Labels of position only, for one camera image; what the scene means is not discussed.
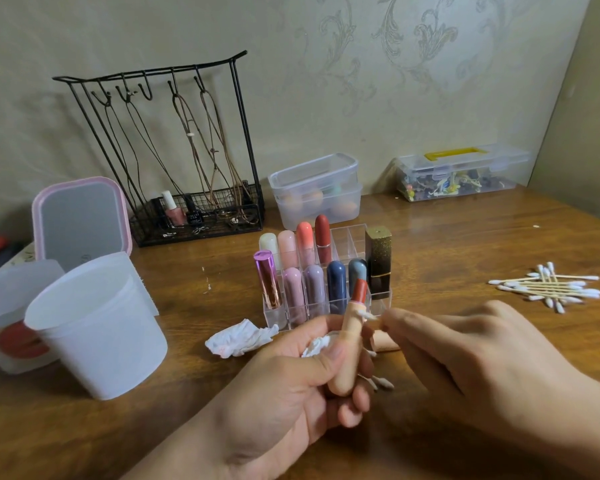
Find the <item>clear plastic organizer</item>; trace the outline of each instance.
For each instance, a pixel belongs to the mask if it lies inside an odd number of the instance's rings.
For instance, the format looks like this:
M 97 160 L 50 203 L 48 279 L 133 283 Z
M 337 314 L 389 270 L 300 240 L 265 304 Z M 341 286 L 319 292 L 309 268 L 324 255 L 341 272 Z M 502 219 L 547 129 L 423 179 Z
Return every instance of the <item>clear plastic organizer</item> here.
M 272 173 L 269 183 L 282 224 L 289 230 L 304 221 L 313 225 L 320 214 L 338 223 L 355 219 L 360 213 L 358 161 L 343 153 Z
M 507 178 L 530 154 L 504 144 L 472 146 L 395 160 L 397 188 L 410 202 L 512 189 Z
M 365 233 L 367 225 L 360 224 L 356 226 L 339 227 L 331 229 L 331 260 L 341 261 L 345 266 L 348 265 L 349 261 L 353 258 L 364 258 L 365 257 Z M 274 255 L 276 263 L 284 262 L 287 260 L 285 254 L 293 254 L 289 256 L 291 259 L 295 259 L 298 263 L 297 268 L 303 274 L 303 293 L 304 293 L 304 306 L 288 305 L 287 297 L 285 294 L 285 287 L 282 282 L 282 269 L 281 266 L 276 266 L 278 286 L 280 289 L 282 306 L 280 308 L 271 310 L 267 307 L 264 299 L 262 300 L 262 308 L 264 316 L 267 321 L 267 326 L 272 327 L 277 324 L 280 330 L 291 330 L 296 326 L 304 323 L 305 321 L 326 315 L 329 313 L 339 313 L 339 309 L 343 306 L 342 300 L 329 301 L 329 293 L 327 289 L 327 265 L 321 264 L 321 268 L 324 272 L 324 296 L 325 301 L 322 303 L 309 303 L 306 283 L 304 282 L 304 267 L 302 266 L 302 256 L 300 250 L 294 251 L 293 253 L 282 253 Z M 315 263 L 319 264 L 318 250 L 315 245 L 313 246 L 313 254 Z M 347 270 L 347 299 L 348 303 L 350 300 L 349 296 L 349 273 Z M 391 307 L 392 290 L 390 288 L 388 296 L 387 293 L 378 293 L 371 295 L 367 291 L 367 298 L 365 304 L 369 312 L 374 315 L 381 315 L 385 310 Z

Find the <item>pile of cotton swabs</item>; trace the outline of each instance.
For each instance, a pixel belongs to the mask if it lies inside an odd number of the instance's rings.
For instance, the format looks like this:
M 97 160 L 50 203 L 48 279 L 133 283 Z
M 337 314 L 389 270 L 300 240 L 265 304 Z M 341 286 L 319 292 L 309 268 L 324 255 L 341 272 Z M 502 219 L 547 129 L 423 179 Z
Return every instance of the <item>pile of cotton swabs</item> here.
M 598 281 L 599 276 L 568 276 L 556 274 L 552 262 L 546 266 L 539 264 L 537 273 L 528 273 L 524 278 L 515 280 L 491 280 L 490 285 L 497 285 L 499 290 L 527 295 L 529 301 L 543 300 L 549 308 L 564 313 L 564 307 L 574 303 L 584 303 L 583 298 L 600 298 L 600 290 L 585 288 L 586 281 Z

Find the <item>lipstick holder slot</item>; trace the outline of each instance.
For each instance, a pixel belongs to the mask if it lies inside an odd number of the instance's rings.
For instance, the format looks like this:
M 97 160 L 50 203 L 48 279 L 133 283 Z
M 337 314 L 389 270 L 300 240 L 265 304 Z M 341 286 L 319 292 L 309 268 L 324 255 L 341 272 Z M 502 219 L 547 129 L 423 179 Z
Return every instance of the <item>lipstick holder slot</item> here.
M 349 296 L 349 270 L 348 264 L 354 258 L 364 258 L 365 257 L 365 233 L 367 230 L 366 224 L 360 224 L 355 226 L 348 227 L 336 227 L 331 229 L 331 260 L 333 261 L 341 261 L 345 266 L 347 266 L 347 303 L 350 300 Z M 301 256 L 302 250 L 296 250 L 292 253 L 280 253 L 279 254 L 279 262 L 295 262 L 297 264 L 297 268 L 303 275 L 303 293 L 304 293 L 304 302 L 303 306 L 289 306 L 287 302 L 287 295 L 285 293 L 285 288 L 282 281 L 282 269 L 276 270 L 278 285 L 280 288 L 280 295 L 282 299 L 282 306 L 280 306 L 276 310 L 269 309 L 264 300 L 262 300 L 262 307 L 264 311 L 264 316 L 267 321 L 267 326 L 272 327 L 274 324 L 278 324 L 278 327 L 281 331 L 291 330 L 305 321 L 319 317 L 321 315 L 326 315 L 330 313 L 330 310 L 337 310 L 341 300 L 332 300 L 329 301 L 329 291 L 327 288 L 327 264 L 321 264 L 320 259 L 318 257 L 318 250 L 313 245 L 313 254 L 314 261 L 316 264 L 320 264 L 322 271 L 324 273 L 324 296 L 325 301 L 321 303 L 309 303 L 308 300 L 308 291 L 306 282 L 304 280 L 304 269 L 305 266 L 302 262 Z M 381 315 L 385 310 L 391 307 L 391 298 L 392 298 L 392 290 L 389 290 L 389 296 L 386 296 L 386 293 L 378 293 L 376 295 L 371 295 L 369 291 L 367 291 L 367 297 L 365 299 L 365 304 L 367 306 L 367 310 L 374 315 Z

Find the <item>wooden table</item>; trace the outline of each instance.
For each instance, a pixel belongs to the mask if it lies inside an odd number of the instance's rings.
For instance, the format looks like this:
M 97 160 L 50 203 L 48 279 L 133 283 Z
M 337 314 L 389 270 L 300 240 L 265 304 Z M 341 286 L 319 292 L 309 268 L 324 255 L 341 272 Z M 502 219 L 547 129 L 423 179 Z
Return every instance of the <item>wooden table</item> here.
M 414 204 L 395 195 L 366 196 L 358 222 L 393 232 L 394 306 L 442 314 L 501 299 L 600 380 L 600 300 L 557 315 L 486 284 L 548 260 L 565 273 L 600 275 L 599 219 L 518 188 Z M 267 231 L 281 229 L 277 212 L 269 211 L 267 224 Z M 221 360 L 204 341 L 245 317 L 264 325 L 251 257 L 258 237 L 134 250 L 132 259 L 160 309 L 169 352 L 128 394 L 92 400 L 58 363 L 16 377 L 0 373 L 0 479 L 118 478 L 199 411 L 248 361 Z M 570 477 L 433 415 L 400 353 L 378 357 L 376 368 L 396 389 L 376 394 L 362 425 L 330 431 L 284 478 Z

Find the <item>wire basket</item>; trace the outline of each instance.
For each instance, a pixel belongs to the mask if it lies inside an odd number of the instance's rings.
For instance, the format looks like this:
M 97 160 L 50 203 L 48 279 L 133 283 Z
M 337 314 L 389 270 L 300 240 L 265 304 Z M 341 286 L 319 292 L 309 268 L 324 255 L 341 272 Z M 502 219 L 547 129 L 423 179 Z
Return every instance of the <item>wire basket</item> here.
M 54 80 L 69 85 L 111 171 L 122 188 L 131 210 L 129 218 L 131 234 L 138 246 L 155 246 L 158 244 L 191 241 L 194 239 L 257 232 L 262 230 L 265 212 L 264 200 L 253 156 L 249 126 L 247 124 L 236 68 L 236 60 L 245 55 L 247 55 L 246 50 L 223 61 L 123 72 L 93 79 L 81 79 L 69 76 L 53 78 Z M 120 98 L 127 105 L 127 110 L 129 110 L 129 104 L 131 104 L 138 114 L 138 117 L 141 118 L 140 112 L 138 112 L 133 103 L 134 97 L 143 96 L 145 100 L 152 101 L 154 99 L 154 92 L 152 91 L 151 84 L 154 77 L 164 75 L 171 76 L 168 85 L 174 97 L 173 100 L 176 101 L 175 98 L 179 97 L 178 83 L 176 81 L 177 73 L 193 72 L 195 74 L 194 80 L 200 88 L 200 94 L 210 94 L 204 86 L 201 71 L 219 66 L 228 66 L 231 71 L 233 88 L 235 90 L 238 111 L 240 113 L 240 122 L 244 132 L 244 139 L 251 167 L 251 177 L 248 180 L 242 180 L 240 183 L 234 182 L 232 186 L 213 189 L 212 191 L 207 189 L 196 193 L 183 192 L 173 181 L 163 161 L 159 158 L 157 149 L 150 136 L 149 129 L 147 129 L 144 122 L 142 122 L 141 127 L 145 132 L 145 137 L 142 133 L 143 130 L 134 122 L 136 130 L 140 133 L 140 136 L 150 150 L 152 146 L 150 146 L 149 142 L 153 145 L 154 151 L 152 151 L 152 153 L 154 153 L 154 156 L 156 156 L 157 160 L 160 162 L 163 170 L 172 181 L 175 188 L 179 191 L 179 193 L 173 195 L 173 199 L 176 205 L 183 210 L 187 217 L 187 222 L 184 225 L 175 226 L 166 215 L 164 210 L 165 202 L 162 198 L 147 199 L 144 197 L 139 178 L 140 163 L 137 159 L 136 151 L 132 147 L 131 140 L 129 140 L 127 134 L 124 133 L 123 125 L 120 123 L 118 115 L 115 113 L 115 110 L 112 109 L 112 91 L 106 90 L 104 83 L 110 84 L 112 81 L 121 81 L 123 85 L 122 88 L 120 85 L 115 86 Z M 138 83 L 140 91 L 130 89 L 129 81 L 133 79 L 142 79 L 142 82 Z M 84 96 L 79 96 L 80 89 L 84 92 Z M 136 157 L 136 164 L 138 165 L 136 175 L 132 171 L 132 168 L 127 165 L 127 158 L 125 158 L 122 145 L 120 144 L 120 140 L 124 140 L 116 135 L 108 111 L 113 111 L 115 118 L 118 120 L 120 130 L 122 130 L 126 142 L 128 142 L 129 147 L 131 147 L 133 154 Z M 217 113 L 217 108 L 216 117 L 218 126 L 220 127 L 221 122 Z M 214 171 L 218 168 L 214 158 L 215 153 L 217 153 L 217 151 L 212 146 L 209 154 L 213 160 Z

